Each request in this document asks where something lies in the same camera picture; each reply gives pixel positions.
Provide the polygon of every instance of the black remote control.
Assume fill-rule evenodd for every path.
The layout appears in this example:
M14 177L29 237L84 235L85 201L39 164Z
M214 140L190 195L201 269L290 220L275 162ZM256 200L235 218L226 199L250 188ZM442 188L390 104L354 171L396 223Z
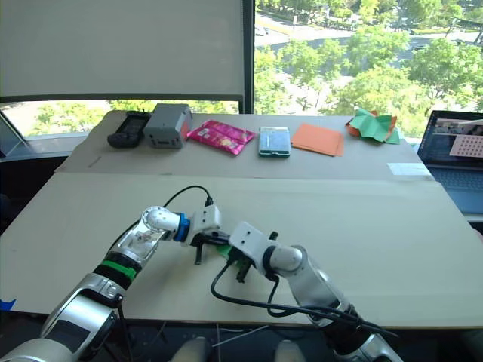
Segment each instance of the black remote control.
M126 119L118 130L107 137L107 142L117 149L128 149L139 145L143 138L143 129L151 118L149 112L126 112Z

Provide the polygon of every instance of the pink snack bag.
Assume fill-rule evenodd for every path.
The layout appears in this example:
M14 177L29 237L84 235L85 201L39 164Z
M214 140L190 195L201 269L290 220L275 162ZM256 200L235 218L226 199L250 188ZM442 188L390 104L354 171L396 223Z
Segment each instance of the pink snack bag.
M206 121L201 127L188 133L188 138L234 155L239 154L254 136L254 132L242 130L213 119Z

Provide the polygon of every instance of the laptop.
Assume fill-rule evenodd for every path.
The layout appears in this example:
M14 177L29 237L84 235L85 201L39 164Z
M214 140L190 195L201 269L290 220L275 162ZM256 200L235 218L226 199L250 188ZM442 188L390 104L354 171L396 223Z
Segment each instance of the laptop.
M433 111L417 154L462 213L483 213L483 113Z

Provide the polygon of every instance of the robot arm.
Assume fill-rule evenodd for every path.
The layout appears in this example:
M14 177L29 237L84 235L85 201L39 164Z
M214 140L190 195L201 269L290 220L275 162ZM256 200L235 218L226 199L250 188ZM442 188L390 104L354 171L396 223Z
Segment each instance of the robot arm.
M109 249L104 260L52 311L40 338L32 339L0 358L67 362L97 353L117 317L114 308L124 299L135 277L146 266L160 241L185 244L200 232L218 230L221 219L215 205L190 218L153 206Z
M359 318L347 298L300 246L286 247L246 222L241 222L229 243L251 259L259 273L286 278L301 307L330 307ZM339 360L348 362L402 362L383 337L363 328L327 318L309 316L321 328Z

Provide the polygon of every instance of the beige tabletop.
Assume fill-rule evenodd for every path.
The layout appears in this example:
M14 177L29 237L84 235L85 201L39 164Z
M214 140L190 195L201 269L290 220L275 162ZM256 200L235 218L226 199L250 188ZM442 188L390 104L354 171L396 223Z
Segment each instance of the beige tabletop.
M258 132L260 126L285 126L295 133L302 123L317 124L343 133L343 157L292 149L289 158L261 158L258 139L238 156L190 140L182 149L154 149L144 140L135 149L114 149L106 141L125 119L111 111L76 147L57 172L130 173L181 176L253 177L264 179L401 179L388 163L420 163L417 154L400 145L381 144L350 136L344 129L349 116L194 115L194 126L208 119Z
M247 221L287 245L301 244L360 314L392 327L483 327L483 243L440 184L56 173L2 235L0 298L13 310L49 313L102 260L145 207L184 186L207 187L230 233ZM170 208L188 214L205 196L190 190ZM306 324L271 318L209 293L224 259L207 248L160 246L125 300L128 318ZM255 270L245 284L231 268L230 296L266 301L271 282ZM281 282L275 302L294 304Z

